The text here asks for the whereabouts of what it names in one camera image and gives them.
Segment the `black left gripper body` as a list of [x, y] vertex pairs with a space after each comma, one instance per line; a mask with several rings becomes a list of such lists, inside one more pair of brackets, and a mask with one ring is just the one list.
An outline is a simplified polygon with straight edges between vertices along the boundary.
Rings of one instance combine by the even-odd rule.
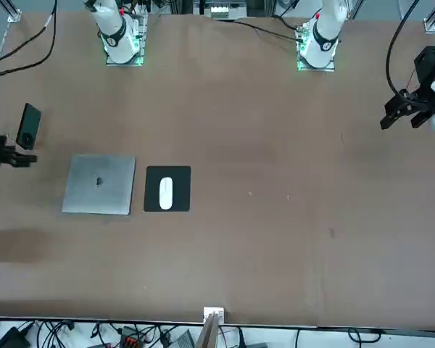
[[413, 92], [409, 92], [407, 88], [399, 92], [409, 99], [434, 99], [435, 93], [431, 89], [431, 84], [435, 79], [435, 46], [424, 47], [414, 59], [414, 65], [419, 87]]

